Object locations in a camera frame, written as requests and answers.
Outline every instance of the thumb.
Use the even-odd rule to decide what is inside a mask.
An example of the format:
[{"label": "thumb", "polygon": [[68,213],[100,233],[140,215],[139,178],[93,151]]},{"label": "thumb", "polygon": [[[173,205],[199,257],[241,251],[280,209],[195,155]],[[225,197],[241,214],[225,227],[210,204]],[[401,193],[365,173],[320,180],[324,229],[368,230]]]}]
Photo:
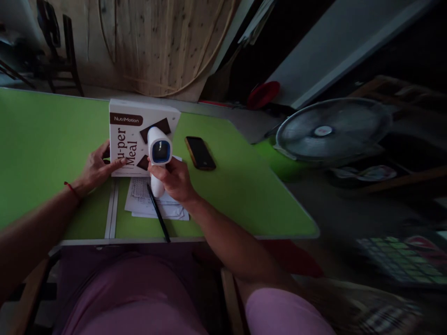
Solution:
[{"label": "thumb", "polygon": [[157,165],[152,165],[149,167],[149,172],[165,185],[169,186],[174,182],[174,177],[165,168]]},{"label": "thumb", "polygon": [[118,170],[120,167],[122,168],[127,163],[126,158],[118,158],[114,160],[113,162],[110,162],[110,164],[103,167],[104,171],[106,171],[108,174],[111,174],[115,170]]}]

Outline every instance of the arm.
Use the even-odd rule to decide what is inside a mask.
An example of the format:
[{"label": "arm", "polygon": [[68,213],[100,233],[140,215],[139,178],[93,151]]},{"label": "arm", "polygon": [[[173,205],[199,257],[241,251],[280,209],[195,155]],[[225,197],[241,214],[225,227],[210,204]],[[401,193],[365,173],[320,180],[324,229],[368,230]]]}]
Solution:
[{"label": "arm", "polygon": [[217,211],[193,189],[184,162],[172,158],[166,169],[149,165],[169,195],[192,215],[211,249],[236,277],[244,301],[258,288],[273,287],[302,295],[293,278],[264,247],[234,221]]},{"label": "arm", "polygon": [[[106,164],[109,141],[92,152],[81,176],[71,186],[79,197],[103,184],[110,174],[125,164],[116,160]],[[0,306],[11,292],[59,242],[70,223],[79,199],[68,188],[17,219],[0,233]]]}]

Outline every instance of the red string bracelet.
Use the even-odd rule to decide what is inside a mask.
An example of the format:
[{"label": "red string bracelet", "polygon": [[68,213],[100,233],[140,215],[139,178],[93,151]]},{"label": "red string bracelet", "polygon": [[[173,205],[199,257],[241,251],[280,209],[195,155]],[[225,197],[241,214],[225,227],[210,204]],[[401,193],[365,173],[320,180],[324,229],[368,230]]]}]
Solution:
[{"label": "red string bracelet", "polygon": [[81,197],[79,196],[79,194],[76,193],[75,189],[74,189],[69,183],[67,183],[66,181],[64,181],[64,185],[67,185],[67,186],[68,186],[68,188],[73,192],[73,194],[76,196],[76,198],[77,198],[79,201],[82,200]]}]

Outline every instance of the nutrimotion logo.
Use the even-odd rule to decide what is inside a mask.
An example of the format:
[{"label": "nutrimotion logo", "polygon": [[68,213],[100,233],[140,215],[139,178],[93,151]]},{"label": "nutrimotion logo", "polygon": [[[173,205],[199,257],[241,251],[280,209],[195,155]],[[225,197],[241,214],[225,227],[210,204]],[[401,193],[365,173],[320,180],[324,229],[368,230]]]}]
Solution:
[{"label": "nutrimotion logo", "polygon": [[110,113],[110,124],[141,126],[143,124],[143,117],[140,115]]}]

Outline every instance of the red lid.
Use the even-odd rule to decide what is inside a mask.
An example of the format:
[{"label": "red lid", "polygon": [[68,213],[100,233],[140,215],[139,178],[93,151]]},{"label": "red lid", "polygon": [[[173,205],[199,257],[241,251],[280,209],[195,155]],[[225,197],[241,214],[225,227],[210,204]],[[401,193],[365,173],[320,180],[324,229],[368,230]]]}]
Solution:
[{"label": "red lid", "polygon": [[281,85],[277,81],[270,81],[255,88],[247,100],[247,108],[254,110],[260,109],[273,100],[279,93]]}]

